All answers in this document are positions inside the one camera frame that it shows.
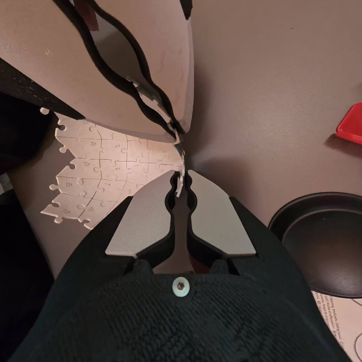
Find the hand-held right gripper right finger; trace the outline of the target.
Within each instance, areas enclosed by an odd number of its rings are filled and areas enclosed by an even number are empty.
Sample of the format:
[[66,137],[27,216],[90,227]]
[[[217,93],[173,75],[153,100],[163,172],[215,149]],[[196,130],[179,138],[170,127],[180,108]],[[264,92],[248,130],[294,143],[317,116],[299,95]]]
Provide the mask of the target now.
[[186,173],[187,248],[206,267],[216,260],[252,257],[256,250],[226,192],[193,170]]

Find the black round puzzle stand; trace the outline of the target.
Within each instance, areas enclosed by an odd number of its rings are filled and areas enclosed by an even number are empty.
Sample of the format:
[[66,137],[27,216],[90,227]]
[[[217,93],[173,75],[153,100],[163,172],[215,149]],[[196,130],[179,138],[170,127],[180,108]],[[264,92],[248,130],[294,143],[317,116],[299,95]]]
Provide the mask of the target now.
[[296,198],[274,214],[268,228],[312,291],[361,299],[361,196],[323,192]]

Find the folded puzzle instruction leaflet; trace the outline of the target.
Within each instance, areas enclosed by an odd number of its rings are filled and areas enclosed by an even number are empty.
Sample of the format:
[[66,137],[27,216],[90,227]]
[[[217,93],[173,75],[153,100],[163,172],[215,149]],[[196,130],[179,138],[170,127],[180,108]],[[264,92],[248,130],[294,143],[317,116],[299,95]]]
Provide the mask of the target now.
[[362,361],[362,299],[339,298],[312,291],[334,337],[354,362]]

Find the partly built white puzzle ball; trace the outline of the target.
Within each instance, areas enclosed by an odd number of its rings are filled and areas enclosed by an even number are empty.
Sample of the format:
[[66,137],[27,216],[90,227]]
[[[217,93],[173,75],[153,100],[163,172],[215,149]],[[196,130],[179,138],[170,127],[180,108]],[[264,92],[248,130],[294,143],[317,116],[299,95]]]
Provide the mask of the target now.
[[74,159],[49,188],[59,194],[41,214],[60,224],[78,220],[92,230],[127,197],[170,170],[185,169],[182,144],[162,143],[117,133],[88,120],[61,114],[55,138],[61,153]]

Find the red plastic case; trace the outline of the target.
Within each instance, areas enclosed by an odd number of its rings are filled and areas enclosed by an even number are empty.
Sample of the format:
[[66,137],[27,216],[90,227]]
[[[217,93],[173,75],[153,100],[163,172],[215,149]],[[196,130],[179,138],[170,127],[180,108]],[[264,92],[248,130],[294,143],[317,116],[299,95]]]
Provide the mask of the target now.
[[362,144],[362,103],[351,106],[336,128],[336,137]]

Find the curved white puzzle piece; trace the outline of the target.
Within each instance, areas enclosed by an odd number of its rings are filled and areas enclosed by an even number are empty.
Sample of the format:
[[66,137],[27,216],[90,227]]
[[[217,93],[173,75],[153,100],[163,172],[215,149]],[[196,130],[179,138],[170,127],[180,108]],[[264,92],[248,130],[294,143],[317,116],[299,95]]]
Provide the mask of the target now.
[[180,171],[178,171],[177,188],[175,190],[175,197],[177,197],[177,198],[180,197],[181,192],[183,190],[184,183],[185,183],[185,174],[186,174],[185,169],[181,169]]

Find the person's left forearm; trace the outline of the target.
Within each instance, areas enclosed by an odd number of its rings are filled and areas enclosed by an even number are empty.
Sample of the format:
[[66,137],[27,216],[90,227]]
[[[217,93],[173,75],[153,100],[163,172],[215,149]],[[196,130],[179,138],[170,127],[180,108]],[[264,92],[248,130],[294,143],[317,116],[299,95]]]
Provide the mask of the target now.
[[52,115],[40,107],[0,93],[0,174],[29,161],[39,150]]

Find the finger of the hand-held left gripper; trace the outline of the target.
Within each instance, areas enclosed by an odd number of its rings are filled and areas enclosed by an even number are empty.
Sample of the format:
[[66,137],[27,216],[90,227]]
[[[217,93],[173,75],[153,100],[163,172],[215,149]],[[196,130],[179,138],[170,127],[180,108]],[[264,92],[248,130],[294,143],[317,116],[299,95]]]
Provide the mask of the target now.
[[175,142],[162,116],[101,57],[70,1],[1,1],[1,59],[84,119],[116,132]]
[[181,134],[194,101],[192,1],[94,1],[94,9],[126,37],[144,78]]

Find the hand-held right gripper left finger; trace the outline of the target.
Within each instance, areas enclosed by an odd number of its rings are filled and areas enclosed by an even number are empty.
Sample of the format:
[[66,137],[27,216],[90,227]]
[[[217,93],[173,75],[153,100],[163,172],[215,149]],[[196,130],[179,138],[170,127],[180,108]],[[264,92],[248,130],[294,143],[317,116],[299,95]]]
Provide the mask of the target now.
[[152,268],[175,247],[173,208],[179,173],[170,170],[136,192],[105,251],[108,256],[147,260]]

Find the person's left hand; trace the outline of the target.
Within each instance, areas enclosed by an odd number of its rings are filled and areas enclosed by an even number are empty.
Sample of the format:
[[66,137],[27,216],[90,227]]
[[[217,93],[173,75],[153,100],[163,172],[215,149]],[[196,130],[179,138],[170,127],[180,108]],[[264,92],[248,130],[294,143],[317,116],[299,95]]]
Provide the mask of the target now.
[[74,7],[90,31],[99,31],[96,12],[86,0],[74,0]]

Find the person's body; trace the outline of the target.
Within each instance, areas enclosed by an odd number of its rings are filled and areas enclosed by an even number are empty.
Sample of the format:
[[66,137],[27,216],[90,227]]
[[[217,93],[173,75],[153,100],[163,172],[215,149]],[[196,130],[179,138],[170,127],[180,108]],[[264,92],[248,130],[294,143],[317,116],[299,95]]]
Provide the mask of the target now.
[[34,326],[54,283],[13,189],[0,196],[0,361],[8,361]]

